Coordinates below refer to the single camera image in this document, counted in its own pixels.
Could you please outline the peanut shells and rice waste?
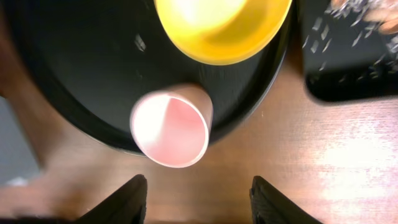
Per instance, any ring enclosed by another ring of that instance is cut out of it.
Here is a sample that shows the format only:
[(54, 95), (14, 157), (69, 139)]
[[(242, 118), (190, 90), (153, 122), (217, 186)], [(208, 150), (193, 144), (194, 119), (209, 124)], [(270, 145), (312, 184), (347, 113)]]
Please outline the peanut shells and rice waste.
[(346, 83), (397, 73), (397, 34), (382, 24), (397, 19), (397, 3), (308, 0), (298, 4), (306, 81)]

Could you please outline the yellow bowl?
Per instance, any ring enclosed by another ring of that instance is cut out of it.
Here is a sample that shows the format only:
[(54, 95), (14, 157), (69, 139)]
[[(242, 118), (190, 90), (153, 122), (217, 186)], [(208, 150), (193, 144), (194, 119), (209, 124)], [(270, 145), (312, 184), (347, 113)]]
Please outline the yellow bowl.
[(292, 0), (155, 0), (174, 46), (209, 65), (231, 65), (261, 51), (278, 33)]

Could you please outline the pink cup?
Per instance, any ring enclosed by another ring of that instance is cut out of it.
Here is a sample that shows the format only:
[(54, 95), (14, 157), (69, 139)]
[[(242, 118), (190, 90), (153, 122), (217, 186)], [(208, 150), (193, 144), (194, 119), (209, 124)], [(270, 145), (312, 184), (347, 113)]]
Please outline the pink cup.
[(205, 154), (213, 121), (208, 93), (193, 84), (177, 85), (142, 96), (130, 115), (131, 135), (152, 161), (184, 168)]

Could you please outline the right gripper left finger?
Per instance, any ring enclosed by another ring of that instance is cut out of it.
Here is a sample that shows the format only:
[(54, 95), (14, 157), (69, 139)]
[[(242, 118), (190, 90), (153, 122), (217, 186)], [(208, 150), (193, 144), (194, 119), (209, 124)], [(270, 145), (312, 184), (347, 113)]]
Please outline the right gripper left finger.
[(74, 223), (143, 224), (146, 199), (147, 179), (138, 174)]

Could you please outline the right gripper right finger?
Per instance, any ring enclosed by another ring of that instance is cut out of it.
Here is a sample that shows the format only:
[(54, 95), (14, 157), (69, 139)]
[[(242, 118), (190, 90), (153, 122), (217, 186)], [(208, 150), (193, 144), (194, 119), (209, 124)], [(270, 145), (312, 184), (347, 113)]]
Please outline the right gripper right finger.
[(249, 197), (255, 224), (322, 224), (261, 176), (254, 176)]

